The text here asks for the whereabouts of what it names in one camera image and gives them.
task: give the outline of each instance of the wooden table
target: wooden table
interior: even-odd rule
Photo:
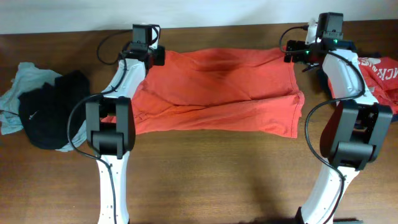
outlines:
[[[164,29],[160,43],[189,52],[210,47],[269,49],[297,24]],[[80,69],[92,92],[102,90],[116,67],[96,60],[99,41],[114,31],[0,35],[0,94],[10,88],[19,62],[66,74]],[[345,22],[345,38],[365,52],[398,60],[398,21]],[[130,34],[103,50],[112,60]],[[303,40],[295,30],[286,40]],[[127,171],[131,223],[237,223],[255,218],[289,218],[308,197],[320,170],[309,151],[303,122],[326,99],[313,72],[295,66],[305,94],[297,139],[232,131],[167,131],[141,134]],[[312,118],[315,146],[333,108]],[[378,160],[350,185],[337,218],[366,223],[398,222],[398,124],[392,124]],[[0,136],[0,223],[96,223],[100,213],[98,168],[75,152],[37,149],[23,131]]]

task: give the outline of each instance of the red cloth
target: red cloth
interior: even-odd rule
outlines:
[[[136,133],[222,129],[296,138],[304,95],[283,59],[279,49],[167,51],[165,66],[152,67],[132,99]]]
[[[398,114],[398,62],[387,57],[359,58],[359,69],[367,86],[381,105],[388,105]]]

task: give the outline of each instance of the white background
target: white background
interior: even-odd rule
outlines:
[[[0,34],[307,22],[322,12],[345,21],[398,19],[398,0],[2,0]]]

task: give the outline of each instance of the red fabric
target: red fabric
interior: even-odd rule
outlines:
[[[304,95],[279,49],[166,52],[139,85],[136,133],[223,129],[297,137]],[[115,122],[106,118],[105,122]]]
[[[392,112],[398,114],[398,62],[387,57],[359,58],[358,61],[359,69],[373,96],[380,104],[389,105]]]

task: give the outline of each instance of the robotic arm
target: robotic arm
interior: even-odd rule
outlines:
[[[360,94],[364,83],[356,48],[352,41],[343,40],[342,26],[342,14],[320,14],[318,24],[315,21],[309,23],[305,42],[288,41],[285,56],[286,62],[321,64],[331,82],[335,98]],[[339,173],[322,164],[311,195],[297,211],[297,223],[333,223],[335,208],[348,185],[368,162],[376,160],[391,118],[390,107],[379,105],[366,84],[361,96],[338,104],[322,132],[320,150],[323,159],[343,174],[344,185]]]
[[[117,89],[86,102],[88,143],[96,149],[96,157],[111,167],[113,176],[114,189],[108,168],[97,161],[101,191],[99,224],[129,223],[126,168],[136,138],[131,99],[149,69],[153,65],[164,65],[165,61],[165,49],[157,45],[160,37],[158,25],[133,25],[132,34],[130,48],[121,52],[123,59],[119,61],[119,68],[103,93],[120,82]],[[101,122],[101,118],[107,115],[115,115],[116,124]]]

